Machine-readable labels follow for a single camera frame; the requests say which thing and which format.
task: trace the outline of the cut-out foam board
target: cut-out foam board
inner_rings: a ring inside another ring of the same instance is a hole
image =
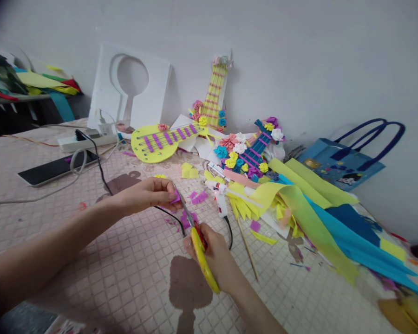
[[[110,114],[116,121],[124,118],[129,96],[119,84],[118,67],[127,57],[139,59],[149,74],[149,82],[145,90],[133,97],[130,126],[136,129],[160,123],[171,71],[170,62],[152,54],[102,43],[91,98],[88,127],[98,128],[100,124],[98,109]],[[108,119],[106,113],[103,113],[102,116],[107,123],[110,123],[111,119]]]

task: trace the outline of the yellow foam guitar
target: yellow foam guitar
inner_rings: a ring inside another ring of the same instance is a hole
[[[147,125],[131,134],[131,148],[142,162],[164,161],[174,154],[178,143],[185,139],[203,135],[209,140],[210,134],[207,126],[200,124],[194,122],[167,131],[158,131],[156,125]]]

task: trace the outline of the teal paper flower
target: teal paper flower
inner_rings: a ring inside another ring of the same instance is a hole
[[[226,159],[228,157],[228,150],[224,146],[218,146],[214,152],[219,159]]]

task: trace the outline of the smartphone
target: smartphone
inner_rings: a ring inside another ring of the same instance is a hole
[[[30,186],[37,188],[71,173],[70,161],[72,157],[73,155],[69,155],[44,165],[17,173],[17,175],[20,176]],[[90,165],[98,161],[98,156],[86,150],[86,159],[87,160],[85,165]],[[74,161],[74,168],[81,167],[83,162],[84,152],[80,152]]]

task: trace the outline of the bag handle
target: bag handle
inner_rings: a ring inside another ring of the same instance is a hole
[[[390,125],[390,124],[396,124],[396,125],[398,125],[399,126],[399,130],[396,133],[395,137],[392,139],[392,141],[382,150],[382,152],[380,154],[378,154],[378,156],[376,158],[373,158],[373,159],[370,159],[369,161],[366,161],[362,166],[360,166],[357,169],[358,171],[365,171],[365,170],[367,170],[374,163],[376,163],[379,160],[381,160],[398,143],[398,141],[401,139],[401,137],[403,136],[403,134],[405,132],[405,126],[404,126],[404,124],[401,124],[399,122],[386,122],[384,124],[381,124],[381,125],[375,127],[373,130],[367,132],[361,138],[359,138],[352,146],[343,148],[342,150],[339,150],[338,152],[336,152],[335,154],[333,154],[331,156],[331,158],[332,159],[335,159],[335,160],[341,160],[341,159],[343,159],[344,157],[346,157],[347,155],[350,154],[350,152],[352,150],[352,147],[354,145],[356,145],[357,143],[359,143],[361,140],[363,140],[364,138],[366,138],[368,135],[372,134],[373,132],[376,132],[376,133],[380,134],[381,131],[384,130],[387,125]]]
[[[354,129],[348,131],[345,135],[343,135],[342,137],[336,139],[334,142],[339,143],[342,139],[348,137],[349,135],[355,133],[356,131],[362,129],[364,126],[367,126],[369,124],[375,123],[375,122],[379,122],[382,121],[383,124],[387,123],[387,120],[384,118],[375,118],[369,121],[366,121],[365,123],[362,123],[361,125],[355,127]],[[366,146],[368,143],[370,143],[373,139],[375,139],[376,137],[379,136],[379,134],[384,130],[384,128],[380,128],[378,131],[375,132],[375,134],[373,136],[371,136],[371,138],[369,140],[367,140],[364,144],[362,144],[361,146],[359,146],[357,149],[355,149],[355,151],[360,152],[361,149]]]

